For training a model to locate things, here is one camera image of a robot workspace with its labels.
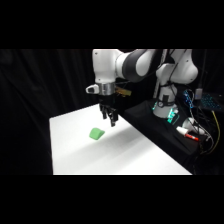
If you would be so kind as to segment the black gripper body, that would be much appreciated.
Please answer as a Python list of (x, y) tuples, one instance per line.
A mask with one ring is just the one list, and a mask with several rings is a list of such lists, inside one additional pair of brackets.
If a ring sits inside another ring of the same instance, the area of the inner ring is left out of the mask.
[(115, 109), (116, 108), (116, 99), (115, 95), (100, 95), (99, 96), (99, 105), (100, 110), (103, 111), (104, 109)]

